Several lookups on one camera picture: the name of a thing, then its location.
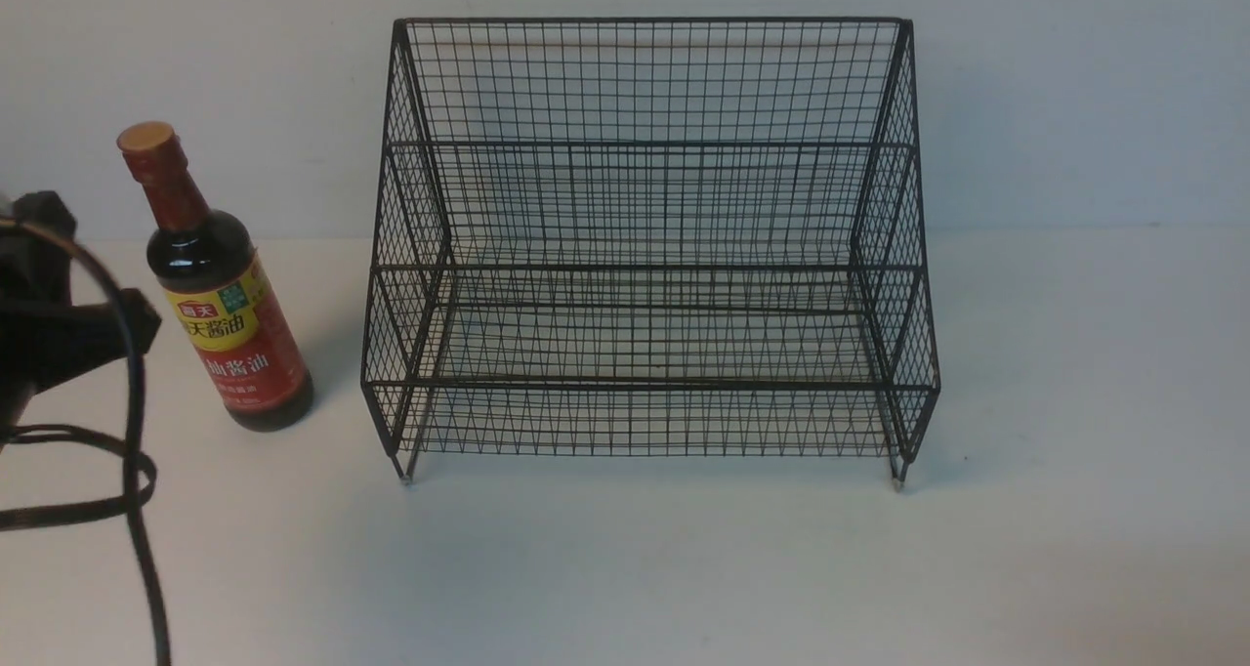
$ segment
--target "white wall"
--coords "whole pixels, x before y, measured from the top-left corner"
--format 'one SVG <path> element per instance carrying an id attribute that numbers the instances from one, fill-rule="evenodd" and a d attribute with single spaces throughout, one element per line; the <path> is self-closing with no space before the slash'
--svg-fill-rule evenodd
<path id="1" fill-rule="evenodd" d="M 256 234 L 366 235 L 395 16 L 752 12 L 915 19 L 932 226 L 1250 222 L 1245 0 L 0 0 L 0 191 L 146 235 L 168 119 Z"/>

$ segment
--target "yellow label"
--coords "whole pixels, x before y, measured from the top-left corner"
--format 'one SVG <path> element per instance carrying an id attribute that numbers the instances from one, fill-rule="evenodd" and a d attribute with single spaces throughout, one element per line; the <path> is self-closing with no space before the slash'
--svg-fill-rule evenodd
<path id="1" fill-rule="evenodd" d="M 195 349 L 230 351 L 256 336 L 256 302 L 269 295 L 269 279 L 254 257 L 244 274 L 221 289 L 209 292 L 169 292 L 174 315 Z"/>

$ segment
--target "soy sauce bottle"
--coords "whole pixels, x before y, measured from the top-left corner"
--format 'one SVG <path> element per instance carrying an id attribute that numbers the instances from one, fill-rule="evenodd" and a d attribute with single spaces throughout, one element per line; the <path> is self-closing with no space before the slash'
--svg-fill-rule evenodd
<path id="1" fill-rule="evenodd" d="M 135 124 L 118 149 L 156 217 L 148 265 L 226 411 L 254 431 L 291 425 L 312 406 L 312 377 L 248 230 L 204 202 L 169 124 Z"/>

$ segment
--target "black wire mesh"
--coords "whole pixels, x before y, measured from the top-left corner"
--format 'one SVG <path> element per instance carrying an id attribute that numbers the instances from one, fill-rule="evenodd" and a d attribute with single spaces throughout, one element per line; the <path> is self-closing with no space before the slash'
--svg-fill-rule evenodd
<path id="1" fill-rule="evenodd" d="M 399 20 L 362 386 L 420 451 L 915 460 L 905 20 Z"/>

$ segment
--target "bottle neck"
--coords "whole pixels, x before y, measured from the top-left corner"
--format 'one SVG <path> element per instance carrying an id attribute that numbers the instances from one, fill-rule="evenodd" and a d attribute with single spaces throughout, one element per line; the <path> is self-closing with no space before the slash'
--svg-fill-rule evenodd
<path id="1" fill-rule="evenodd" d="M 191 231 L 209 217 L 209 204 L 204 202 L 204 195 L 189 172 L 144 182 L 144 194 L 161 231 Z"/>

